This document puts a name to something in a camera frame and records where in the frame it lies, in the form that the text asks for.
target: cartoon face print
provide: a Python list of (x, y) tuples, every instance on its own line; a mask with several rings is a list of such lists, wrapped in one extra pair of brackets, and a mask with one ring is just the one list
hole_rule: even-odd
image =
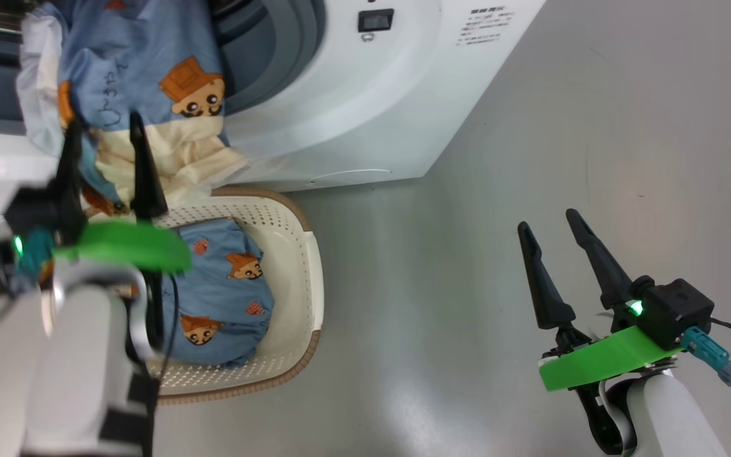
[(227, 279), (258, 279), (264, 272), (261, 271), (261, 264), (258, 258), (250, 254), (231, 254), (226, 257), (227, 261), (233, 264), (232, 270)]
[(216, 332), (224, 326), (223, 323), (214, 321), (206, 315), (193, 316), (183, 315), (180, 319), (183, 335), (193, 345), (203, 345), (214, 338)]
[(224, 101), (224, 81), (215, 79), (174, 103), (171, 110), (185, 117), (218, 116), (222, 101)]
[(185, 117), (218, 116), (224, 101), (224, 77), (220, 73), (205, 73), (194, 56), (178, 63), (160, 89), (174, 104), (171, 112)]

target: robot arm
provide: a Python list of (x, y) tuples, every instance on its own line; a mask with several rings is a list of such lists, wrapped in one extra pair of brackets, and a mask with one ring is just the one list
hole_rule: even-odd
[(151, 455), (159, 381), (126, 350), (127, 307), (78, 284), (29, 391), (23, 455)]
[[(549, 391), (573, 390), (600, 449), (637, 457), (722, 457), (726, 453), (687, 389), (670, 373), (676, 354), (690, 352), (731, 385), (729, 353), (709, 338), (714, 303), (682, 279), (656, 286), (631, 281), (576, 210), (566, 211), (577, 245), (585, 249), (602, 294), (613, 310), (612, 335), (592, 341), (575, 329), (574, 310), (563, 302), (543, 265), (527, 223), (518, 226), (537, 326), (557, 329), (557, 347), (541, 359)], [(624, 373), (640, 378), (607, 382)]]
[[(56, 176), (46, 187), (18, 189), (5, 211), (14, 238), (0, 241), (0, 295), (15, 300), (52, 273), (55, 328), (29, 392), (22, 455), (151, 457), (160, 382), (145, 361), (164, 340), (162, 274), (190, 269), (190, 252), (150, 223), (168, 206), (140, 116), (131, 115), (130, 127), (136, 225), (88, 223), (81, 134), (76, 119)], [(126, 284), (136, 290), (128, 301), (113, 289)]]

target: washing machine drum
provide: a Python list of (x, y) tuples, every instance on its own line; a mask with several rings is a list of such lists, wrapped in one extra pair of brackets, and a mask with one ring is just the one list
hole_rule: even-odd
[[(15, 92), (20, 21), (41, 2), (0, 0), (0, 133), (23, 133)], [(225, 112), (275, 96), (312, 60), (325, 26), (323, 0), (209, 0), (227, 82)]]

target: teal connector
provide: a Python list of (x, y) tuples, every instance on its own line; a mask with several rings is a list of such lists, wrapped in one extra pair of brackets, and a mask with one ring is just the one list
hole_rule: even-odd
[(16, 252), (16, 271), (25, 275), (30, 281), (38, 281), (41, 267), (53, 257), (55, 241), (49, 230), (36, 228), (29, 232), (26, 239), (16, 237), (13, 240)]
[(702, 329), (690, 327), (685, 330), (682, 336), (682, 347), (696, 359), (702, 359), (707, 365), (713, 367), (717, 371), (718, 377), (726, 385), (731, 385), (731, 361), (728, 350), (723, 349)]

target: green led light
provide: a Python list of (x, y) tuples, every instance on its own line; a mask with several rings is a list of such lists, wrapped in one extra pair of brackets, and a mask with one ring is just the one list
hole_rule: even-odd
[(642, 310), (644, 310), (644, 308), (642, 308), (641, 300), (634, 301), (630, 304), (630, 312), (635, 314), (637, 317), (642, 315)]
[(21, 237), (13, 238), (13, 247), (15, 247), (15, 251), (18, 254), (18, 257), (24, 255), (24, 245), (21, 242)]

